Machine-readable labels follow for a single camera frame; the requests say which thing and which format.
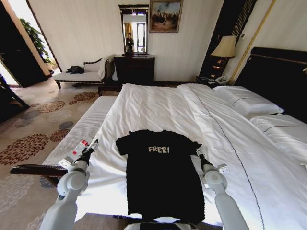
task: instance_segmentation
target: potted plant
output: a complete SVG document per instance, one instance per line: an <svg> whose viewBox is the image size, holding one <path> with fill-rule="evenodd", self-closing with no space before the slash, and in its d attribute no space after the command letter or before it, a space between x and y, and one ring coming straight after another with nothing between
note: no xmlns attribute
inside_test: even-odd
<svg viewBox="0 0 307 230"><path fill-rule="evenodd" d="M20 19L21 23L23 24L25 30L27 31L28 35L31 38L31 41L33 42L34 46L36 47L38 53L40 54L42 60L47 65L48 70L53 69L53 62L50 59L48 52L45 50L45 46L43 45L42 39L39 38L39 35L42 35L38 30L33 28L29 22L27 22L25 19Z"/></svg>

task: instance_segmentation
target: black t-shirt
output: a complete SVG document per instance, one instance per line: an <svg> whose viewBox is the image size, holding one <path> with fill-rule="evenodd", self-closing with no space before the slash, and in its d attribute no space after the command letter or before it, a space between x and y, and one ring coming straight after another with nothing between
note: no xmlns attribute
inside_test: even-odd
<svg viewBox="0 0 307 230"><path fill-rule="evenodd" d="M204 219L201 181L191 155L201 145L170 131L139 130L116 141L128 154L128 212L145 220L174 217L188 223Z"/></svg>

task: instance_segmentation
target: carpet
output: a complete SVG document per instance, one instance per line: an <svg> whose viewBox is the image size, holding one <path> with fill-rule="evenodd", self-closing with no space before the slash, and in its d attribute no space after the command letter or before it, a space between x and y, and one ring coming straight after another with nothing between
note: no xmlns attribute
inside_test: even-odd
<svg viewBox="0 0 307 230"><path fill-rule="evenodd" d="M10 169L18 164L41 164L98 98L97 86L61 85L59 89L50 78L31 87L12 88L30 108L0 124L0 230L38 230L57 198L56 189L44 177L10 175ZM104 91L103 95L118 92ZM86 214L73 229L122 230L129 221ZM220 229L203 223L197 227Z"/></svg>

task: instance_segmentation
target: picture frame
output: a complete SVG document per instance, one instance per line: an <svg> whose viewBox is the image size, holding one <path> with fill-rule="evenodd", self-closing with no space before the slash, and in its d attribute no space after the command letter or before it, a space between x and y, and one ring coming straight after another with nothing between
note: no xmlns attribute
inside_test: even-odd
<svg viewBox="0 0 307 230"><path fill-rule="evenodd" d="M150 0L150 33L178 33L183 0Z"/></svg>

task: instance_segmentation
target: t-shirt sleeve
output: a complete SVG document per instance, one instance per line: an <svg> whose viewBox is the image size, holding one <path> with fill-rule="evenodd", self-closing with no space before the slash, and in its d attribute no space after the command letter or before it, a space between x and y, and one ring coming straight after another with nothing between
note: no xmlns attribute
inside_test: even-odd
<svg viewBox="0 0 307 230"><path fill-rule="evenodd" d="M186 145L187 153L189 155L197 155L196 149L198 149L201 146L201 144L199 144L196 141L191 141L189 138L187 138L185 136L184 136L184 140L185 141L183 143L185 143L185 145Z"/></svg>
<svg viewBox="0 0 307 230"><path fill-rule="evenodd" d="M133 145L131 134L117 139L115 143L119 150L120 155L126 155L129 152L131 152L131 146Z"/></svg>

